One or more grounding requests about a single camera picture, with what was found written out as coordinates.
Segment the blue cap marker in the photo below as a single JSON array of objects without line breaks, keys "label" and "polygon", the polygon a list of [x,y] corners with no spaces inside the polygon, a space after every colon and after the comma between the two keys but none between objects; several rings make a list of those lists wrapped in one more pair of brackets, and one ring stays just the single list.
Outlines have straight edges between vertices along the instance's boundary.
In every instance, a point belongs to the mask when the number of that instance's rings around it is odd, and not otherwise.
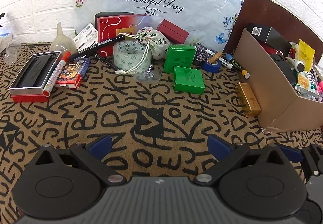
[{"label": "blue cap marker", "polygon": [[[215,52],[207,49],[206,50],[207,53],[209,54],[210,58],[215,54]],[[225,58],[224,58],[224,54],[222,55],[221,58],[218,59],[218,61],[224,66],[226,67],[227,69],[232,69],[233,68],[233,65],[231,63],[229,63]]]}]

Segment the patterned tape roll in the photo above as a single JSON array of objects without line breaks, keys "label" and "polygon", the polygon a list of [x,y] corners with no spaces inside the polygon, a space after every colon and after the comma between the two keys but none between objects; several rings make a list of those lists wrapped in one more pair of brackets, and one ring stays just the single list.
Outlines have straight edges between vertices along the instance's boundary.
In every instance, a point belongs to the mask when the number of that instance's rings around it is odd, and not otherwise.
[{"label": "patterned tape roll", "polygon": [[143,73],[151,65],[152,54],[136,40],[125,40],[113,47],[113,62],[120,70],[131,74]]}]

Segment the blue tape roll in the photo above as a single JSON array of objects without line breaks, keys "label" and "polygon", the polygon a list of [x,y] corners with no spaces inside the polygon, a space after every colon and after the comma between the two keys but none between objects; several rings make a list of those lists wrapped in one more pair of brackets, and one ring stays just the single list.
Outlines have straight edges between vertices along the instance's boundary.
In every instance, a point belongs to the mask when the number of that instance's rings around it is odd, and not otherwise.
[{"label": "blue tape roll", "polygon": [[203,62],[201,65],[202,70],[209,73],[219,73],[221,69],[221,63],[216,61],[215,63]]}]

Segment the playing card pack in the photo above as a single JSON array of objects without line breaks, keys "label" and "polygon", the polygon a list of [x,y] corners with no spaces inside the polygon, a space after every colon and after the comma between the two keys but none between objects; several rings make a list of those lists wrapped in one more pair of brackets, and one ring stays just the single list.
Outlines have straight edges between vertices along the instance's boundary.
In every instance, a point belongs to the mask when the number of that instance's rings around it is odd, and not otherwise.
[{"label": "playing card pack", "polygon": [[89,58],[80,58],[68,62],[62,69],[54,87],[78,89],[88,70],[90,64]]}]

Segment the dark red small box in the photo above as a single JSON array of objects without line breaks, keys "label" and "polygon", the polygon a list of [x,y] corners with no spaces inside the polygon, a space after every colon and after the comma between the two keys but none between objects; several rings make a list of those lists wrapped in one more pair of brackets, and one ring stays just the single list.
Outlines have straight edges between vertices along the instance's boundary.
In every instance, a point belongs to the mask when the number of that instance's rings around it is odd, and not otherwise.
[{"label": "dark red small box", "polygon": [[189,32],[183,30],[181,27],[169,22],[164,19],[158,25],[157,30],[164,34],[169,40],[174,42],[175,44],[184,44]]}]

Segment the floral drawstring pouch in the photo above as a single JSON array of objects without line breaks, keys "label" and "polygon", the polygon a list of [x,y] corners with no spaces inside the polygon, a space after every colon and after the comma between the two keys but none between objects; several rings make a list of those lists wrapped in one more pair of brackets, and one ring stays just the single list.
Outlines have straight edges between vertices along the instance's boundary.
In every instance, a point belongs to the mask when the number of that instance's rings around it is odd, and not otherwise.
[{"label": "floral drawstring pouch", "polygon": [[[125,40],[136,40],[140,44],[145,45],[146,49],[149,49],[152,54],[152,60],[160,60],[166,57],[166,51],[171,45],[170,41],[158,30],[154,30],[152,27],[144,27],[138,31],[137,34],[131,35],[126,33],[121,33],[125,35]],[[131,74],[131,70],[115,71],[117,75],[127,75]]]}]

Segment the black marker pen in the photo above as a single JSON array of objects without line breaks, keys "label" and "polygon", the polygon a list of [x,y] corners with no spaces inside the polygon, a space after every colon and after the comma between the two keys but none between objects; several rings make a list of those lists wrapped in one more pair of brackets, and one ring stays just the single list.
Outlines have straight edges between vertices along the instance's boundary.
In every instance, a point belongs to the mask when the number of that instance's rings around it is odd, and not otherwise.
[{"label": "black marker pen", "polygon": [[85,49],[82,49],[81,51],[79,51],[78,53],[75,53],[75,54],[72,54],[70,57],[69,57],[69,60],[70,61],[73,61],[75,60],[76,58],[79,58],[79,57],[82,57],[82,56],[86,56],[87,54],[91,54],[93,52],[97,52],[98,50],[100,50],[101,48],[104,48],[106,46],[109,46],[109,45],[113,45],[115,43],[118,43],[120,41],[123,41],[125,40],[125,35],[122,35],[122,34],[119,34],[118,36],[116,37],[113,37],[111,39],[108,39],[108,40],[105,40],[105,41],[102,41],[100,43],[97,43],[95,45],[92,45],[90,47],[87,47]]}]

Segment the brown cardboard storage box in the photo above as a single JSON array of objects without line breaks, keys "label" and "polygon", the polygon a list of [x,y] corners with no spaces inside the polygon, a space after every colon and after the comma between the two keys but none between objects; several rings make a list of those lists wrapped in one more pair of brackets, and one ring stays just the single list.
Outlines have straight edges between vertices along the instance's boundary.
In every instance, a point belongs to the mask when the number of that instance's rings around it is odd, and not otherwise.
[{"label": "brown cardboard storage box", "polygon": [[322,102],[298,96],[283,72],[261,44],[244,29],[234,58],[250,73],[247,82],[262,111],[266,133],[306,131],[322,126]]}]

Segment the clear adhesive hook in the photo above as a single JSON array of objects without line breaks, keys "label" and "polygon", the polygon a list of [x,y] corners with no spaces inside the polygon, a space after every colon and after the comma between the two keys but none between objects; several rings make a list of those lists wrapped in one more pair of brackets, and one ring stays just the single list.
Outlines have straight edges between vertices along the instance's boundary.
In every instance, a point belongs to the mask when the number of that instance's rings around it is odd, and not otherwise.
[{"label": "clear adhesive hook", "polygon": [[132,78],[141,83],[158,83],[162,76],[162,68],[151,64],[143,73],[135,74]]}]

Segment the red white marker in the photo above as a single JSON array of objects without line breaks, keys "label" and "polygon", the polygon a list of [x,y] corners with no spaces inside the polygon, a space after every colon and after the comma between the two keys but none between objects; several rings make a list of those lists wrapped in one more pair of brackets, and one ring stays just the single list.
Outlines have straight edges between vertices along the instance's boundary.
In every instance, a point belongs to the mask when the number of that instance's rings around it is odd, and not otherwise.
[{"label": "red white marker", "polygon": [[47,81],[46,85],[43,88],[43,94],[48,97],[50,96],[52,89],[63,69],[63,67],[66,65],[66,63],[69,60],[69,57],[71,55],[70,51],[66,51],[62,57],[62,59],[59,61],[58,65],[56,66],[56,68],[54,69],[54,71],[52,72],[49,80]]}]

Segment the thin black pen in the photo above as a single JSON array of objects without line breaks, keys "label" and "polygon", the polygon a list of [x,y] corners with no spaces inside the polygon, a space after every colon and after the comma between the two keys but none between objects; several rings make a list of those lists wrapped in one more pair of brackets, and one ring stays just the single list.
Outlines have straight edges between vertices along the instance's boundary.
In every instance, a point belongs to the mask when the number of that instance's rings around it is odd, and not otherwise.
[{"label": "thin black pen", "polygon": [[107,58],[104,58],[102,56],[100,56],[99,54],[96,54],[95,57],[100,60],[102,63],[106,64],[109,68],[112,68],[115,71],[118,71],[119,68],[114,65],[110,60],[108,60]]}]

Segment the red base open case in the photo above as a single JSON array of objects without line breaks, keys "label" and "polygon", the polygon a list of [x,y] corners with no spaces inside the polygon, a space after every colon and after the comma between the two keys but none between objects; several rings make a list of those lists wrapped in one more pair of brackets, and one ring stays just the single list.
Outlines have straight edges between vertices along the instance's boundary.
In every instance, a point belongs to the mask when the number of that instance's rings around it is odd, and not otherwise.
[{"label": "red base open case", "polygon": [[49,98],[43,89],[63,57],[61,51],[33,54],[9,87],[15,103],[43,103]]}]

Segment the green box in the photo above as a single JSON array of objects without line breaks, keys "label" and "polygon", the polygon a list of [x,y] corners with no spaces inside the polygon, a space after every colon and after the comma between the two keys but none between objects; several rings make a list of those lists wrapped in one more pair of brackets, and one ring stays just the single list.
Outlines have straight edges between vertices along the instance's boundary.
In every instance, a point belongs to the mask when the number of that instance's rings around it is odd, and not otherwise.
[{"label": "green box", "polygon": [[164,71],[173,73],[174,66],[190,68],[196,51],[192,45],[170,45],[166,52]]},{"label": "green box", "polygon": [[201,71],[174,66],[174,91],[203,94],[205,85]]}]

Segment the gold rectangular box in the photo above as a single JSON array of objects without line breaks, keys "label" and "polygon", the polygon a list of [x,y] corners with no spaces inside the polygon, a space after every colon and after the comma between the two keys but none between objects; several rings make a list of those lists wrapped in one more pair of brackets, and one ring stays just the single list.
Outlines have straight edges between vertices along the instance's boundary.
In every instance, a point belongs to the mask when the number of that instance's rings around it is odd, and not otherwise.
[{"label": "gold rectangular box", "polygon": [[261,112],[261,107],[247,83],[239,82],[235,87],[235,93],[246,117],[257,117]]}]

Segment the letter pattern table mat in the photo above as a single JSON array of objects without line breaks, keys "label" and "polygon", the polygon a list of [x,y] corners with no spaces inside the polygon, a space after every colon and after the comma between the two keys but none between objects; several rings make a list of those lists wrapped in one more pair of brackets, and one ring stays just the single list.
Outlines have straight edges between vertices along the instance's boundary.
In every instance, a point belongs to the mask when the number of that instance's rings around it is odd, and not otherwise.
[{"label": "letter pattern table mat", "polygon": [[111,152],[103,162],[126,177],[188,176],[215,164],[207,138],[262,148],[275,142],[300,148],[322,144],[322,131],[264,134],[256,118],[246,118],[235,94],[236,72],[203,72],[202,95],[175,92],[172,75],[157,83],[117,76],[92,58],[76,90],[56,88],[45,103],[15,103],[9,86],[34,54],[47,44],[27,44],[14,64],[1,60],[1,223],[19,212],[12,188],[44,144],[57,149],[109,135]]}]

